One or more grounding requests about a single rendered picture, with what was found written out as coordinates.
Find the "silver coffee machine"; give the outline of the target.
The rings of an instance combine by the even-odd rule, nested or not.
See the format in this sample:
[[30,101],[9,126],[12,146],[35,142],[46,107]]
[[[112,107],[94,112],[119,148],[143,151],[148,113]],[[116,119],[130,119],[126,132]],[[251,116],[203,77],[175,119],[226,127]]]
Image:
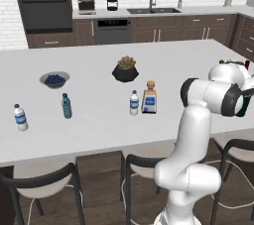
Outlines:
[[94,15],[95,0],[77,0],[79,15]]

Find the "amber glass bottle blue label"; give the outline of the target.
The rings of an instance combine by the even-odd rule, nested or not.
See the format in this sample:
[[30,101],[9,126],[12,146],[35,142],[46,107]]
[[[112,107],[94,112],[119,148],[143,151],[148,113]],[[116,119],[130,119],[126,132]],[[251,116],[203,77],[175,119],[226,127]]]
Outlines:
[[142,112],[155,114],[157,112],[157,92],[155,90],[155,82],[149,80],[147,88],[144,90],[142,100]]

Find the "brown base cupboard run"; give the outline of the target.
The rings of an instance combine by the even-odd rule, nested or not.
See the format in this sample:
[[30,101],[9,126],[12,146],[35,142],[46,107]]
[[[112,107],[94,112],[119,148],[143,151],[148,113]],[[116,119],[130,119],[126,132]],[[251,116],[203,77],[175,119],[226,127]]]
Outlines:
[[[129,20],[130,43],[213,39],[254,62],[254,18],[240,14],[211,14],[136,17]],[[95,21],[74,19],[70,33],[28,35],[28,47],[94,46]]]

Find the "clear bottle wide blue label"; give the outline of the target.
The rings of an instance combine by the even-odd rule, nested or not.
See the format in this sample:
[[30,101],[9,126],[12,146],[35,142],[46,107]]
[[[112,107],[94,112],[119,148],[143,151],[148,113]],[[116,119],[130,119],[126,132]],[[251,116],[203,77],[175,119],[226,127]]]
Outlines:
[[18,129],[22,132],[27,131],[29,126],[28,126],[26,114],[19,104],[14,105],[14,116],[15,116],[16,123],[18,125]]

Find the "steel dishwasher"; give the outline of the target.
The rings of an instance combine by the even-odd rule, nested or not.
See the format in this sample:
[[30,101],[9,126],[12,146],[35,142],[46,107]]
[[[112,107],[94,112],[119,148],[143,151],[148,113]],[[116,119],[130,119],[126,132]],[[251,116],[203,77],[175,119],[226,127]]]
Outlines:
[[97,45],[129,44],[131,22],[127,18],[98,19],[94,23],[94,36]]

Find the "teal plastic water bottle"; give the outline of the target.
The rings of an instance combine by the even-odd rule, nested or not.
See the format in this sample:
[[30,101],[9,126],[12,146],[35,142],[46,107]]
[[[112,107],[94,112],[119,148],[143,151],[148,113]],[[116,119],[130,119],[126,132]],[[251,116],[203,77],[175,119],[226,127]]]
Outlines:
[[70,100],[66,93],[63,94],[62,99],[63,115],[66,119],[70,119],[72,116]]

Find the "steel sink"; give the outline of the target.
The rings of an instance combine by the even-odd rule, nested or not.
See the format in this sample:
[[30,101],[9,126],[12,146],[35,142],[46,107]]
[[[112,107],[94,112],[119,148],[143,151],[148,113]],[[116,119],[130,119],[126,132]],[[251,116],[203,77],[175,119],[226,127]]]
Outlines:
[[140,8],[140,9],[127,9],[130,14],[164,14],[164,13],[182,13],[176,8]]

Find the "black chair white seat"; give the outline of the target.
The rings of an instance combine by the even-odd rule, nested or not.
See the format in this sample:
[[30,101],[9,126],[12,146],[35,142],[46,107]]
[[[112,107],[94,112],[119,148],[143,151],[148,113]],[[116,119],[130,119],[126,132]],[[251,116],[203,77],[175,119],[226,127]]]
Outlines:
[[121,152],[121,185],[125,186],[126,225],[131,225],[131,175],[154,180],[158,188],[171,190],[177,178],[174,152],[165,158],[145,158]]
[[15,165],[12,177],[2,173],[0,179],[10,190],[18,225],[25,225],[20,196],[32,200],[31,208],[33,203],[36,203],[39,214],[43,216],[44,211],[40,200],[59,193],[70,183],[74,188],[79,224],[85,225],[84,203],[75,159]]
[[[218,146],[219,149],[221,149],[220,152],[222,155],[221,161],[220,161],[220,167],[219,167],[221,179],[224,179],[226,177],[224,176],[224,171],[225,171],[226,162],[230,162],[227,160],[229,156],[231,156],[235,160],[238,160],[244,163],[254,163],[254,141],[244,140],[244,139],[232,139],[227,142],[227,144],[225,145],[223,149],[220,148],[218,144],[216,145]],[[222,188],[222,185],[214,197],[210,225],[215,225],[221,188]],[[251,220],[254,221],[254,203],[251,203],[249,205],[253,205]]]

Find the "dark green glass bottle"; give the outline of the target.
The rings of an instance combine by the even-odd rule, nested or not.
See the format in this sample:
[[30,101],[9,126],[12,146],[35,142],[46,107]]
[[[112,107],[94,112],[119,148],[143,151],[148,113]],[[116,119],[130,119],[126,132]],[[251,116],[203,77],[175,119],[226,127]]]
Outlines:
[[242,92],[243,105],[240,111],[236,114],[237,117],[244,117],[249,106],[251,97],[254,95],[254,88],[246,89]]

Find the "succulent in black pot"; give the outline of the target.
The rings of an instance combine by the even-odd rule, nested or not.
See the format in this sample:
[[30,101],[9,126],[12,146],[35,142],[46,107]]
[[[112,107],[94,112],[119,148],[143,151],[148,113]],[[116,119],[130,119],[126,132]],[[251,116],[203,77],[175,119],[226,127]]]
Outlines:
[[120,82],[131,82],[139,75],[135,64],[136,61],[132,57],[123,56],[112,71],[112,75]]

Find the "steel wall oven stack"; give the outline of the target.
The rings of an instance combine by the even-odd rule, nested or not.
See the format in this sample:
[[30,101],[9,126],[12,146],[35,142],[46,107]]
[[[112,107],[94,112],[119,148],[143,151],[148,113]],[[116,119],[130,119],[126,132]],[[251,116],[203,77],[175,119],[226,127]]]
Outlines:
[[18,5],[27,35],[72,31],[70,0],[18,0]]

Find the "grey bowl of blueberries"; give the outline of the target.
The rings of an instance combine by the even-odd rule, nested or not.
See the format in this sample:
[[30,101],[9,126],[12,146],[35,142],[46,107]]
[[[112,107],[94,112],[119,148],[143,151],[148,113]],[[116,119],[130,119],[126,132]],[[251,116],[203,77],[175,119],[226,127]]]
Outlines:
[[69,74],[63,71],[48,72],[40,77],[40,83],[48,88],[58,89],[69,80]]

